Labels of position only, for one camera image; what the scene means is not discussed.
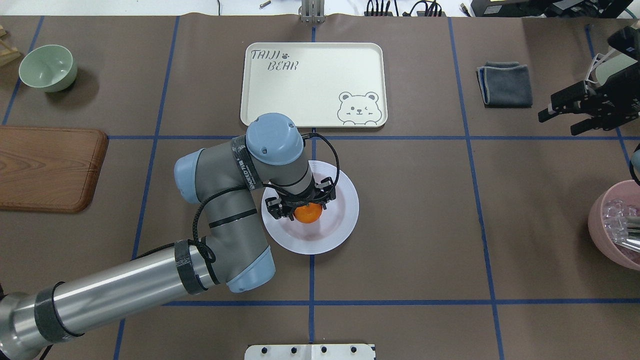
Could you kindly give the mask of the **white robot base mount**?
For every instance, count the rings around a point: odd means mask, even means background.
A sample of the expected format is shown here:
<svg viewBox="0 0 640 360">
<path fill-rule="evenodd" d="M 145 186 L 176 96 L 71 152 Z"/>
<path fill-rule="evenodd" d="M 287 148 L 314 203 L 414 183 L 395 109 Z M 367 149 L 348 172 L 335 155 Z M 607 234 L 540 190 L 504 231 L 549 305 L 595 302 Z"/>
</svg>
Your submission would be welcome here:
<svg viewBox="0 0 640 360">
<path fill-rule="evenodd" d="M 374 344 L 256 344 L 247 347 L 245 360 L 375 360 Z"/>
</svg>

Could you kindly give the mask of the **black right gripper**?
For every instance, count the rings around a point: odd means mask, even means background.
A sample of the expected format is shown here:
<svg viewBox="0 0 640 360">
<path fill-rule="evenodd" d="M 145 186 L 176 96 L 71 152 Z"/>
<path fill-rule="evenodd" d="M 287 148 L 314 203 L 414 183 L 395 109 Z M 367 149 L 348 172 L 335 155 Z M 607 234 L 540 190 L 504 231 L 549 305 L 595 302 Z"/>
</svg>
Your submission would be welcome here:
<svg viewBox="0 0 640 360">
<path fill-rule="evenodd" d="M 590 130 L 609 132 L 639 117 L 639 26 L 617 30 L 608 37 L 607 43 L 609 48 L 624 55 L 622 69 L 599 88 L 591 89 L 587 80 L 579 80 L 551 94 L 548 105 L 538 112 L 539 123 L 564 114 L 585 114 L 582 102 L 591 95 L 590 117 L 570 126 L 572 136 Z"/>
</svg>

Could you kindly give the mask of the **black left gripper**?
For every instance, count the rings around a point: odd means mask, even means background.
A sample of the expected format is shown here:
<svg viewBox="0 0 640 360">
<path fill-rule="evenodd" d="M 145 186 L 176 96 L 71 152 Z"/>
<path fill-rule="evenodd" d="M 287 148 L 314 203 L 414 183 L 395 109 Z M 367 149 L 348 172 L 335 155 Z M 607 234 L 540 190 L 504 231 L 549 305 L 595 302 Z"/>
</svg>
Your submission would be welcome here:
<svg viewBox="0 0 640 360">
<path fill-rule="evenodd" d="M 268 197 L 264 200 L 267 212 L 275 220 L 288 219 L 295 220 L 295 208 L 304 207 L 308 204 L 320 205 L 323 210 L 327 209 L 327 204 L 336 200 L 336 183 L 333 178 L 326 177 L 320 182 L 311 182 L 304 191 L 294 194 L 292 189 L 279 187 L 279 197 Z"/>
</svg>

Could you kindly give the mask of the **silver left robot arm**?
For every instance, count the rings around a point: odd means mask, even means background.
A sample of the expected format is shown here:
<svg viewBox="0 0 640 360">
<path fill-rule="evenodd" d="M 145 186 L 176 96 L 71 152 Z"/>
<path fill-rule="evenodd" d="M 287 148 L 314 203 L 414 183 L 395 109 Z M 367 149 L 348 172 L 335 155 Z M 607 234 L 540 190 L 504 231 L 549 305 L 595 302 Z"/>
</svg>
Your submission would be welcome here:
<svg viewBox="0 0 640 360">
<path fill-rule="evenodd" d="M 44 357 L 55 344 L 219 284 L 242 293 L 267 283 L 275 263 L 252 192 L 275 191 L 265 206 L 277 220 L 292 221 L 295 210 L 311 204 L 325 209 L 336 198 L 339 174 L 315 180 L 304 153 L 306 142 L 320 137 L 269 112 L 244 135 L 178 159 L 176 187 L 198 205 L 192 237 L 34 295 L 3 295 L 1 358 Z"/>
</svg>

